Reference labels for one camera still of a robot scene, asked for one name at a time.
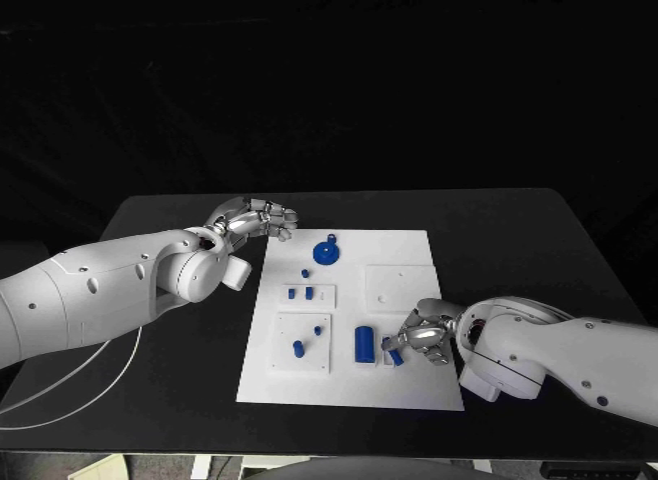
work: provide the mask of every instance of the black curtain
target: black curtain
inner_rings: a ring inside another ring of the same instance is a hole
[[[275,3],[0,18],[0,239],[129,195],[549,187],[658,324],[653,7]]]

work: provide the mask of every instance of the black table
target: black table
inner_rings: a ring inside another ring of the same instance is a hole
[[[131,197],[102,239],[200,225],[230,196]],[[442,296],[461,304],[517,295],[576,316],[643,322],[552,190],[253,196],[294,208],[302,228],[425,229]],[[487,403],[462,390],[464,412],[236,403],[264,250],[265,239],[253,239],[238,252],[253,266],[240,292],[220,287],[144,328],[132,365],[103,398],[47,427],[0,432],[0,450],[658,461],[658,429],[585,406],[550,378],[535,401],[501,394]],[[121,369],[134,336],[0,425],[40,422],[79,406]],[[56,380],[95,348],[30,359],[4,403]]]

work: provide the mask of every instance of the white cable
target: white cable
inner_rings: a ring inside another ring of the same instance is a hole
[[[115,379],[112,380],[112,383],[106,386],[105,390],[89,400],[76,410],[70,411],[67,414],[62,415],[60,417],[54,418],[53,420],[49,420],[47,422],[43,423],[36,423],[34,425],[24,425],[20,427],[0,427],[0,430],[26,430],[29,428],[37,428],[43,427],[44,425],[49,425],[50,423],[59,422],[63,420],[66,417],[70,417],[75,413],[80,412],[103,395],[108,393],[108,390],[112,388],[112,385],[116,383],[119,380],[124,372],[127,371],[127,367],[129,366],[131,359],[134,358],[134,354],[137,353],[137,347],[138,347],[138,339],[141,337],[141,327],[138,327],[137,330],[137,339],[134,340],[134,349],[131,350],[131,355],[129,358],[127,359],[127,363],[124,364],[122,370],[119,374],[116,375]]]
[[[23,399],[20,402],[16,402],[13,405],[8,407],[4,407],[0,410],[0,415],[3,413],[7,413],[10,410],[14,408],[18,408],[21,405],[26,405],[31,400],[34,400],[40,395],[44,395],[56,386],[59,386],[62,383],[65,383],[69,378],[79,373],[82,368],[91,363],[91,360],[98,356],[98,354],[102,352],[103,348],[108,346],[109,340],[101,345],[101,348],[93,352],[93,354],[88,357],[88,360],[43,390],[40,390],[34,395],[31,395],[29,398]]]

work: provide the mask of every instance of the white robotic arm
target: white robotic arm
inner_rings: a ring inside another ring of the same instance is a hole
[[[248,236],[285,241],[295,222],[292,210],[238,197],[203,227],[72,248],[0,280],[0,368],[118,337],[220,282],[239,290],[251,267],[229,254]]]
[[[465,309],[424,299],[382,349],[409,345],[447,363],[449,335],[465,362],[460,384],[487,401],[500,391],[535,399],[550,375],[591,407],[658,426],[658,328],[572,318],[519,297]]]

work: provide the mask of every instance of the small blue piece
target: small blue piece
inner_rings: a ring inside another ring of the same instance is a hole
[[[320,265],[331,265],[338,259],[338,247],[336,245],[336,235],[333,233],[326,237],[326,242],[317,243],[314,246],[311,257]]]
[[[300,340],[295,340],[292,342],[292,352],[297,358],[304,357],[304,347],[302,347],[302,342]]]
[[[399,366],[403,363],[403,359],[400,358],[400,355],[398,354],[398,350],[389,350],[389,355],[390,359],[393,360],[393,366]]]
[[[375,332],[372,327],[354,329],[354,361],[356,363],[375,363]]]

